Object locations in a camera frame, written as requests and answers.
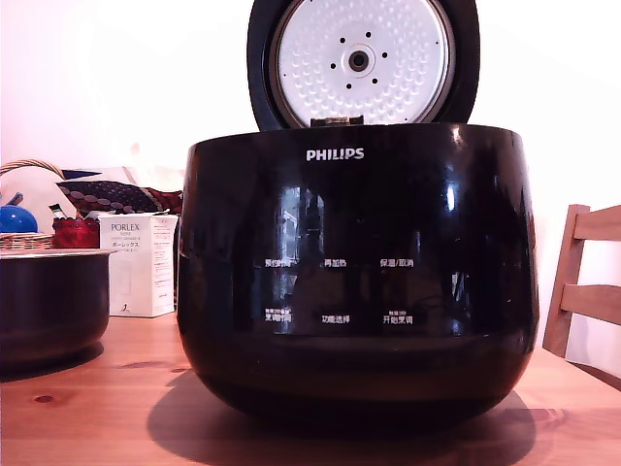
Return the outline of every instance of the blue ball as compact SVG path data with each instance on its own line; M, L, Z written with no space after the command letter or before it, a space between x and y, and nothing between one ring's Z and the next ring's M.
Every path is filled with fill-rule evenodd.
M0 233L37 233L37 219L19 206L0 207Z

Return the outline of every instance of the wooden table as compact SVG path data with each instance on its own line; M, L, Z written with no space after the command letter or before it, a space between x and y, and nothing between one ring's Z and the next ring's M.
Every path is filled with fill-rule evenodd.
M538 349L496 409L436 437L339 439L277 431L215 399L174 315L114 317L104 351L3 383L2 465L620 465L621 393Z

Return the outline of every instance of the red object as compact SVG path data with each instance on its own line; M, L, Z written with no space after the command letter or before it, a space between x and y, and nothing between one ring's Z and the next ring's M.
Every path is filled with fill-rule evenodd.
M92 211L181 214L182 191L162 192L119 182L62 182L58 187L83 216Z
M56 249L99 249L99 220L55 218L53 228L51 242Z

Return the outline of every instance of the black rice cooker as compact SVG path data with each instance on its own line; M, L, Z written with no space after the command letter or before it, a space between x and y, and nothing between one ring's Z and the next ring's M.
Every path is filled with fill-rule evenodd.
M203 383L311 423L451 426L539 322L520 137L468 125L473 0L256 0L261 132L189 154L178 321Z

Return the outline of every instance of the white wall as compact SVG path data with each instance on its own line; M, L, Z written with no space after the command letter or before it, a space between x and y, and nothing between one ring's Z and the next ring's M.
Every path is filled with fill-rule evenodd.
M473 123L524 137L538 233L541 330L567 206L621 204L621 5L478 0ZM251 0L2 0L2 159L63 168L254 131L245 80ZM621 249L587 245L582 283L621 284ZM621 375L621 329L574 317L569 358Z

